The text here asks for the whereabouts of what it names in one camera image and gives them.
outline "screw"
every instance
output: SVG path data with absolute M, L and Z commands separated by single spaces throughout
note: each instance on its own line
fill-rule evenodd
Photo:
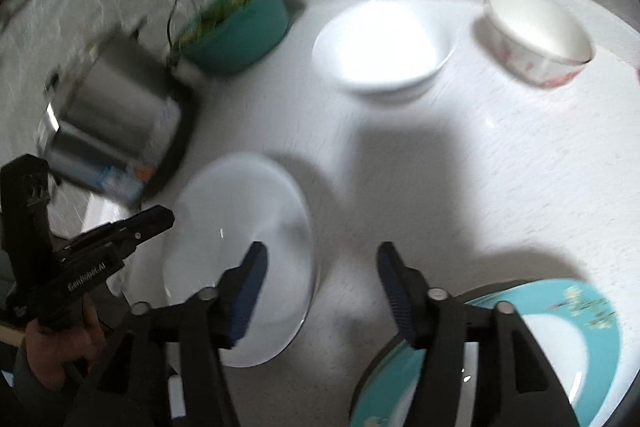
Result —
M 513 307 L 513 304 L 507 301 L 500 301 L 495 305 L 495 308 L 500 312 L 507 315 L 511 315 L 516 311 L 516 308 Z
M 218 290 L 212 286 L 207 286 L 198 292 L 198 299 L 201 301 L 210 301 L 218 296 Z
M 444 299 L 449 297 L 447 291 L 443 290 L 442 288 L 429 288 L 427 295 L 434 301 L 444 301 Z
M 148 302 L 136 302 L 131 307 L 131 313 L 133 315 L 141 316 L 145 315 L 151 309 L 151 305 Z

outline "green bowl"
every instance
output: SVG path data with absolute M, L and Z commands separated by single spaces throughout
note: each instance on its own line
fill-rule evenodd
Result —
M 204 10 L 218 1 L 221 0 L 213 1 Z M 252 0 L 197 42 L 176 48 L 176 51 L 205 73 L 231 76 L 245 70 L 279 44 L 287 33 L 289 20 L 283 0 Z M 180 34 L 199 23 L 198 14 Z

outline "metal pot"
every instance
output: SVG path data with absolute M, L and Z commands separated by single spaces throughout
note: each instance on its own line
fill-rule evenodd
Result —
M 53 174 L 127 206 L 170 179 L 193 130 L 193 91 L 119 28 L 46 89 L 36 136 Z

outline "white plate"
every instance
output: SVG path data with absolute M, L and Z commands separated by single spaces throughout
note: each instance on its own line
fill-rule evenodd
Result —
M 453 38 L 423 0 L 371 0 L 345 10 L 318 35 L 314 67 L 338 87 L 373 94 L 424 84 L 453 51 Z
M 221 357 L 231 367 L 275 357 L 298 333 L 316 286 L 310 218 L 296 182 L 263 156 L 226 156 L 191 181 L 174 213 L 162 266 L 169 304 L 215 285 L 253 241 L 267 246 L 269 267 L 249 330 Z

